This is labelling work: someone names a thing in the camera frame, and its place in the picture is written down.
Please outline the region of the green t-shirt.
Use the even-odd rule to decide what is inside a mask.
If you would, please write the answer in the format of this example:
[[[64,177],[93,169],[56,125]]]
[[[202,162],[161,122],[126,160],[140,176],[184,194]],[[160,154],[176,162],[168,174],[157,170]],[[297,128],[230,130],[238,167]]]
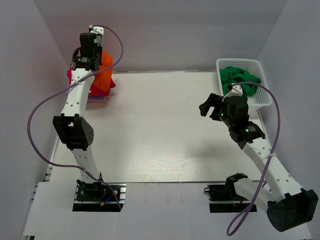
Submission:
[[[242,82],[251,82],[256,84],[262,83],[259,77],[256,77],[255,75],[250,74],[247,70],[239,67],[227,66],[226,68],[220,68],[219,74],[224,96],[229,92],[228,85]],[[258,89],[256,85],[252,84],[241,84],[240,86],[243,93],[242,97],[246,101],[248,100],[248,97],[252,97]]]

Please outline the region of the white plastic basket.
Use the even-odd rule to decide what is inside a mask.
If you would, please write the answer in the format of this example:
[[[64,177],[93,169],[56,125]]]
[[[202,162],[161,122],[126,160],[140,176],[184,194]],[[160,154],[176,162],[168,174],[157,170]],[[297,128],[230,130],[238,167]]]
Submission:
[[[262,66],[259,61],[255,59],[249,58],[219,58],[216,60],[216,70],[217,70],[217,77],[218,77],[218,85],[220,94],[223,95],[223,88],[221,83],[220,77],[220,69],[225,69],[226,67],[236,67],[247,70],[251,75],[254,75],[260,78],[261,83],[254,83],[254,82],[239,82],[240,85],[256,85],[257,91],[256,93],[247,98],[247,103],[251,110],[258,110],[262,107],[266,107],[271,105],[272,98],[264,88],[268,87],[267,80],[265,78],[265,74],[263,72]]]

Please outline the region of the folded magenta t-shirt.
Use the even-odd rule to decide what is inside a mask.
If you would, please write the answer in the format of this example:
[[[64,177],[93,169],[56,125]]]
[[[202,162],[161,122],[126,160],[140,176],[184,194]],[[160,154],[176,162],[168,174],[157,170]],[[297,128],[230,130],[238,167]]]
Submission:
[[[111,62],[104,62],[99,66],[98,71],[107,69],[112,65]],[[90,97],[103,97],[110,94],[110,90],[116,87],[115,82],[112,79],[113,69],[108,69],[102,73],[98,73],[94,76],[94,81],[90,87]],[[72,68],[67,70],[67,77],[69,79],[69,84],[72,81]]]

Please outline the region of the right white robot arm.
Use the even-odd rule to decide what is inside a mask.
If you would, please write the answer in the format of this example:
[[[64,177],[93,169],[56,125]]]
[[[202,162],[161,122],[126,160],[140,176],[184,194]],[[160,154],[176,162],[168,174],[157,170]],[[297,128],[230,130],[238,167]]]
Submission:
[[[210,108],[213,108],[210,118],[227,126],[231,139],[253,161],[270,187],[270,190],[258,190],[258,184],[247,175],[236,173],[226,178],[224,191],[216,193],[212,200],[227,195],[232,200],[245,198],[254,201],[279,232],[310,222],[319,200],[317,194],[312,189],[305,190],[271,153],[265,134],[249,119],[245,99],[241,96],[224,98],[212,93],[199,106],[201,116],[205,117]]]

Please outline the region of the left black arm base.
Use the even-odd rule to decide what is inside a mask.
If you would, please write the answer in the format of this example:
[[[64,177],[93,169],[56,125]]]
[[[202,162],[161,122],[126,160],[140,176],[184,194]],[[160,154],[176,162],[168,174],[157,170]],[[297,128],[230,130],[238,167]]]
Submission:
[[[77,180],[73,212],[116,213],[124,206],[126,184],[116,183],[107,187],[101,183]]]

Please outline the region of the orange t-shirt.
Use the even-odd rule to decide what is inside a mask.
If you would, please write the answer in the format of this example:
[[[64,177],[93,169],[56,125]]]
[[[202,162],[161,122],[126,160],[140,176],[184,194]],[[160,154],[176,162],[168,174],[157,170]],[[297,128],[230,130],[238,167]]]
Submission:
[[[101,65],[98,70],[105,70],[113,65],[113,58],[108,55],[104,50],[102,51]],[[102,73],[98,73],[94,76],[92,88],[95,87],[100,92],[107,93],[110,90],[111,84],[114,83],[112,80],[113,69],[110,68]]]

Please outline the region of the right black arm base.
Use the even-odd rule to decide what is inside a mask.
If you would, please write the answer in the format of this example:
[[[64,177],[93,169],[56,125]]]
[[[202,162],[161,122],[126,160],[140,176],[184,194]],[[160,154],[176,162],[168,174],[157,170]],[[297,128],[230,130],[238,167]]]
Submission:
[[[208,195],[210,213],[240,213],[249,206],[244,197],[231,197],[224,184],[210,184],[203,189]]]

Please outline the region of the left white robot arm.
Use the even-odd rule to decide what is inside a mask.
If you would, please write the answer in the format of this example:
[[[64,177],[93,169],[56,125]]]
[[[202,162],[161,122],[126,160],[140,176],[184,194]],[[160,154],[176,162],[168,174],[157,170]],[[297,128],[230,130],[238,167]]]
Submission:
[[[70,84],[74,87],[67,94],[66,103],[59,116],[54,116],[53,126],[60,141],[73,154],[76,164],[81,168],[81,178],[77,180],[80,194],[93,200],[102,199],[106,187],[100,184],[102,174],[98,170],[91,145],[94,140],[94,129],[85,120],[87,100],[95,72],[101,63],[101,34],[93,31],[79,36],[80,47],[72,55],[68,72]]]

